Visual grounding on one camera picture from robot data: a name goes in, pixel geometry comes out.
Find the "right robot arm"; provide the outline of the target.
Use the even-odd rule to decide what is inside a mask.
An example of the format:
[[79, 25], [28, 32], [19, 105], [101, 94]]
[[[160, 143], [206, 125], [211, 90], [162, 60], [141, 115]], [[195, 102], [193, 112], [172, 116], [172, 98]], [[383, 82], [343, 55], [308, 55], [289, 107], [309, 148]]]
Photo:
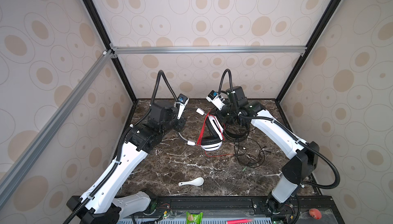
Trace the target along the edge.
[[[308, 143], [298, 137], [276, 118], [258, 101], [248, 101], [241, 86], [233, 86], [222, 91], [211, 91], [207, 96], [217, 108], [216, 116], [223, 124], [239, 122], [242, 126], [252, 124], [267, 135], [289, 159], [282, 168], [282, 177], [269, 193], [267, 206], [273, 213], [279, 212], [294, 196], [302, 185], [310, 185], [320, 189], [334, 189], [340, 183], [340, 174], [336, 166], [319, 151], [315, 142]], [[334, 181], [329, 185], [319, 185], [306, 181], [316, 169], [318, 159], [322, 159], [332, 170]]]

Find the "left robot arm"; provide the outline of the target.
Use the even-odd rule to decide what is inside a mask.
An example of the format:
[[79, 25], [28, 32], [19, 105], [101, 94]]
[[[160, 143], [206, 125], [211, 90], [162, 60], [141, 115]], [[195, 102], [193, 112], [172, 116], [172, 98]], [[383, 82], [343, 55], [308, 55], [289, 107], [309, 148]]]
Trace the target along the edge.
[[119, 220], [151, 207], [153, 194], [149, 191], [117, 198], [117, 193], [134, 169], [159, 145], [172, 130], [182, 132], [186, 119], [182, 113], [189, 99], [180, 94], [173, 103], [156, 101], [160, 81], [164, 80], [170, 92], [171, 85], [160, 70], [146, 114], [131, 124], [122, 134], [117, 155], [99, 179], [81, 196], [72, 196], [67, 207], [71, 214], [64, 223], [75, 217], [82, 224], [115, 224]]

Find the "white headphones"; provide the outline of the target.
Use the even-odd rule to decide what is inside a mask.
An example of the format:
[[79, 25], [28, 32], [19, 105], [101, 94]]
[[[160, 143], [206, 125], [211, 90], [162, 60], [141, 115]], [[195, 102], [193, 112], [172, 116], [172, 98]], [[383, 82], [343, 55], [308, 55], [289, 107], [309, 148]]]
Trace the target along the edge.
[[198, 140], [196, 142], [188, 140], [177, 132], [178, 137], [187, 145], [199, 146], [205, 151], [216, 151], [220, 149], [224, 141], [224, 129], [218, 118], [210, 112], [205, 113], [200, 108], [197, 108], [196, 112], [205, 116]]

